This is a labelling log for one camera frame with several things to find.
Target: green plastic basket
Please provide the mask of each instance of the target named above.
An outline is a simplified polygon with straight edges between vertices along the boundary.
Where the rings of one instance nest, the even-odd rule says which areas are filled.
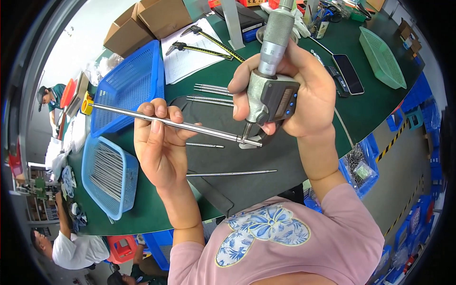
[[[370,30],[359,27],[359,42],[376,78],[393,89],[407,89],[404,76],[388,45]]]

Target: hand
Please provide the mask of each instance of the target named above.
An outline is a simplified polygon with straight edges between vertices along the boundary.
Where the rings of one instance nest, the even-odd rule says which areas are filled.
[[[138,240],[138,244],[145,245],[145,240],[144,240],[144,237],[142,236],[142,234],[140,234],[140,233],[137,234],[136,239]]]
[[[258,67],[259,59],[257,54],[243,62],[228,85],[228,90],[234,94],[235,120],[241,121],[249,114],[246,87],[251,71]],[[289,41],[277,73],[291,76],[301,84],[295,114],[283,123],[283,129],[295,137],[315,135],[327,130],[332,125],[334,116],[336,86],[322,64],[308,51]],[[265,123],[262,129],[266,134],[272,135],[275,123]]]
[[[138,112],[146,116],[170,118],[175,123],[184,121],[181,110],[176,106],[166,107],[166,101],[161,98],[143,103]],[[157,189],[172,189],[177,183],[186,181],[185,141],[196,134],[166,126],[157,120],[151,123],[135,119],[136,156],[144,174]]]

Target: digital micrometer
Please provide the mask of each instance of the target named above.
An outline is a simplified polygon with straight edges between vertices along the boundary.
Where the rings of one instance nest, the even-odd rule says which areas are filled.
[[[247,88],[250,113],[246,118],[243,139],[249,136],[252,125],[263,126],[266,122],[275,122],[279,128],[283,121],[295,112],[299,83],[289,76],[276,74],[295,23],[290,12],[293,2],[294,0],[280,0],[279,7],[269,15],[261,46],[260,63],[258,68],[251,72]],[[272,138],[261,129],[257,135],[263,145]]]

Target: red plastic stool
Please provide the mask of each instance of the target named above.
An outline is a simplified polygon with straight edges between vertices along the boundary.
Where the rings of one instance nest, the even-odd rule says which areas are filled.
[[[138,247],[135,242],[135,238],[132,235],[119,235],[106,237],[111,250],[111,255],[107,259],[108,261],[121,264],[135,256],[136,248]],[[125,239],[127,241],[126,246],[121,246],[120,241]]]

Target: pink t-shirt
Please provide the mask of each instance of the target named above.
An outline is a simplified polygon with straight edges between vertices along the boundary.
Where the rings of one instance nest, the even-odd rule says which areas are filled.
[[[251,284],[293,272],[338,285],[363,285],[380,260],[384,238],[349,184],[333,188],[323,214],[273,197],[225,219],[205,247],[171,250],[168,284]]]

